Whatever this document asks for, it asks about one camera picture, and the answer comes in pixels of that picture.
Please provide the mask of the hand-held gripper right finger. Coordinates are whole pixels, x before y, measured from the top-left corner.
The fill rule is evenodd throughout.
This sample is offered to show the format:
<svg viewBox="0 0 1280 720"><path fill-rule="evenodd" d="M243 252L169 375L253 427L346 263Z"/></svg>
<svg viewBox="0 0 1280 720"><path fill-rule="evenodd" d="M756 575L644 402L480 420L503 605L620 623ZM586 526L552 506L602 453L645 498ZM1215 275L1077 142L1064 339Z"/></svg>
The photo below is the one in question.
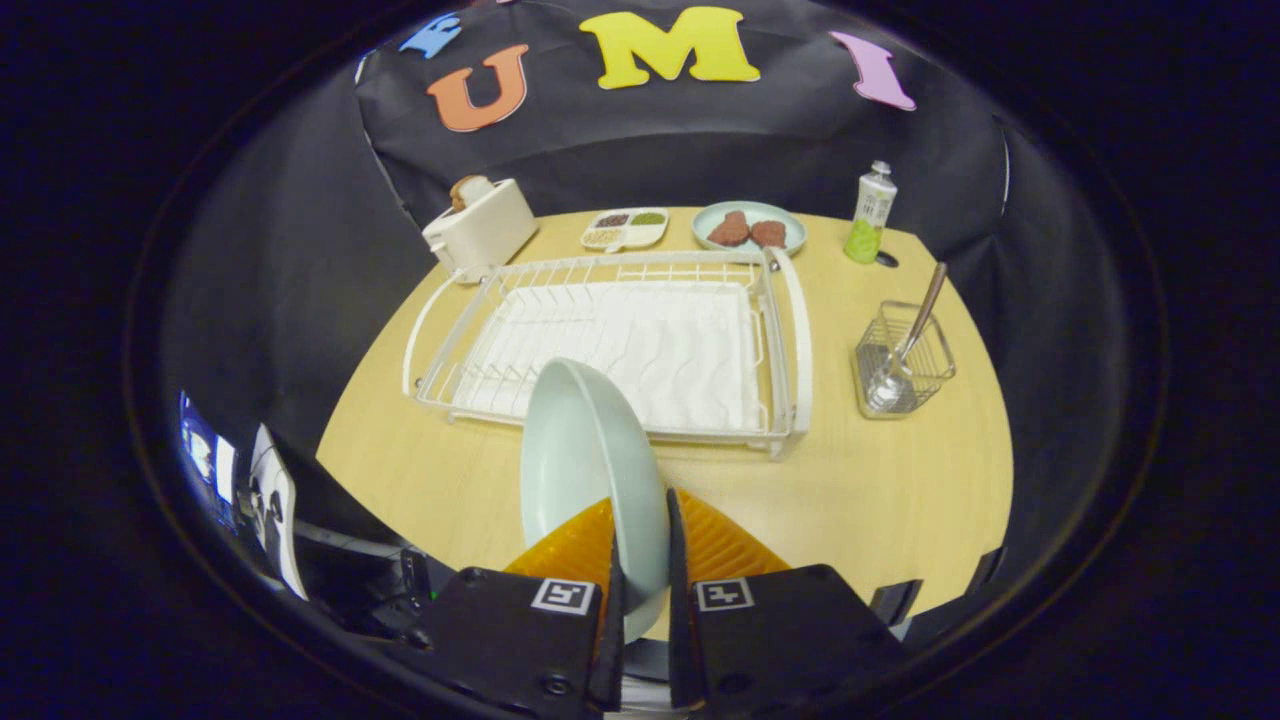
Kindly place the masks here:
<svg viewBox="0 0 1280 720"><path fill-rule="evenodd" d="M696 573L716 510L668 489L672 702L698 717L844 716L908 651L831 566Z"/></svg>

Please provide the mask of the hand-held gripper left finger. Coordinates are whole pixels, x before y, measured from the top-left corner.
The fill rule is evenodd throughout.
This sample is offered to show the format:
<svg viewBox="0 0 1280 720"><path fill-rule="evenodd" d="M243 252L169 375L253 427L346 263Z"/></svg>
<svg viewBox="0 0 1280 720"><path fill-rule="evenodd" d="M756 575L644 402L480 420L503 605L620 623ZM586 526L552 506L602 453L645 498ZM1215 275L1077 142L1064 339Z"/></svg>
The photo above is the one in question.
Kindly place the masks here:
<svg viewBox="0 0 1280 720"><path fill-rule="evenodd" d="M506 571L458 571L404 630L398 660L467 717L599 717L621 701L622 584L603 498Z"/></svg>

